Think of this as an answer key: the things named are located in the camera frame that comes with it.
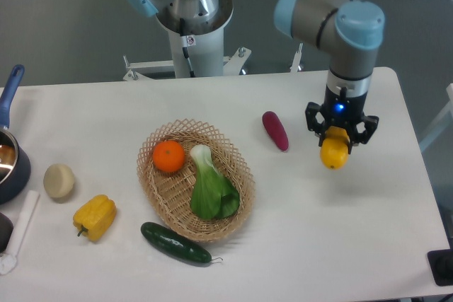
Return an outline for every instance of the yellow lemon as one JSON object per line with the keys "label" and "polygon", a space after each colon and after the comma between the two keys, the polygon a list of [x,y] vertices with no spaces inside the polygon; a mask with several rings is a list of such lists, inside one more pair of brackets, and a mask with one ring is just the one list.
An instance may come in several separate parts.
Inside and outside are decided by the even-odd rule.
{"label": "yellow lemon", "polygon": [[346,130],[329,127],[320,151],[323,164],[329,169],[342,168],[348,161],[349,138]]}

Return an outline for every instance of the saucepan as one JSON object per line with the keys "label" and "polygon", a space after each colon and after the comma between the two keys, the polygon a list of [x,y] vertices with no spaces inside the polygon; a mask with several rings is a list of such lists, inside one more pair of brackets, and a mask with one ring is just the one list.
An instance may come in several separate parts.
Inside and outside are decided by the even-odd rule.
{"label": "saucepan", "polygon": [[8,131],[9,109],[25,68],[15,65],[0,97],[0,204],[12,200],[30,178],[30,159]]}

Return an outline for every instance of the toy fruit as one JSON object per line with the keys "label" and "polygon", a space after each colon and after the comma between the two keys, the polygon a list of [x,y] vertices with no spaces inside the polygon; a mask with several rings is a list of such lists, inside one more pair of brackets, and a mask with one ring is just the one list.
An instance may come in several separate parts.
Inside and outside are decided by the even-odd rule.
{"label": "toy fruit", "polygon": [[99,194],[83,205],[73,217],[73,224],[89,240],[96,242],[107,231],[116,216],[113,200]]}
{"label": "toy fruit", "polygon": [[264,112],[262,121],[266,132],[275,145],[281,151],[286,151],[289,148],[288,136],[277,114],[273,111]]}
{"label": "toy fruit", "polygon": [[161,141],[154,147],[152,161],[159,170],[174,173],[184,165],[184,148],[177,141]]}
{"label": "toy fruit", "polygon": [[145,222],[140,231],[155,248],[167,255],[196,263],[212,261],[211,254],[202,246],[160,224]]}
{"label": "toy fruit", "polygon": [[241,203],[238,190],[214,166],[211,149],[198,144],[190,150],[197,177],[190,208],[201,219],[225,219],[236,213]]}
{"label": "toy fruit", "polygon": [[74,187],[75,177],[65,164],[52,164],[44,174],[44,189],[51,198],[68,195]]}
{"label": "toy fruit", "polygon": [[342,168],[348,161],[348,144],[349,137],[346,130],[340,127],[329,127],[320,151],[323,164],[329,169]]}

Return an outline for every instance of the bok choy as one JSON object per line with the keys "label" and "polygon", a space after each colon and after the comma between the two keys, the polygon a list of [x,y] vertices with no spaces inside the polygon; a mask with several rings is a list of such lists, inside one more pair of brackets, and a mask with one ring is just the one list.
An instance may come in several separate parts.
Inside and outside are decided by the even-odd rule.
{"label": "bok choy", "polygon": [[240,196],[231,181],[214,166],[211,149],[206,145],[196,145],[190,156],[197,167],[190,208],[201,219],[224,219],[236,213]]}

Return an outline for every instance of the bell pepper stem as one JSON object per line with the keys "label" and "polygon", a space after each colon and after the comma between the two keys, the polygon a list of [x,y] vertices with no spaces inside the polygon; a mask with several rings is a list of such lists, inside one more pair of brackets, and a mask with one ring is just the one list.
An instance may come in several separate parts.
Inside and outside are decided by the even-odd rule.
{"label": "bell pepper stem", "polygon": [[81,229],[80,229],[79,233],[77,234],[77,237],[80,237],[80,235],[82,233],[88,233],[88,229],[85,228],[84,226],[81,226]]}

